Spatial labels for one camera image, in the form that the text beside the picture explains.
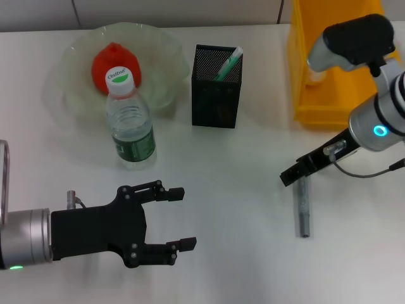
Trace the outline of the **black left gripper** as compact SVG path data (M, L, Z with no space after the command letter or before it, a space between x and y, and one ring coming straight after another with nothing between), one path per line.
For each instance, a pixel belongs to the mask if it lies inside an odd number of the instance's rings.
M196 237L165 244L145 244L146 217L142 204L181 201L182 187L165 189L161 180L121 186L114 200L103 206L51 213L53 260L111 251L126 267L174 265L180 252L192 251Z

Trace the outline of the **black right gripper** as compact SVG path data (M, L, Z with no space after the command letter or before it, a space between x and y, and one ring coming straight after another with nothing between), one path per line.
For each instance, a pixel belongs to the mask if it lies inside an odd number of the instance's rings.
M349 156L359 147L360 145L354 140L349 129L345 129L319 148L302 156L296 164L280 174L280 179L284 186L288 187L299 179L310 176L333 162Z

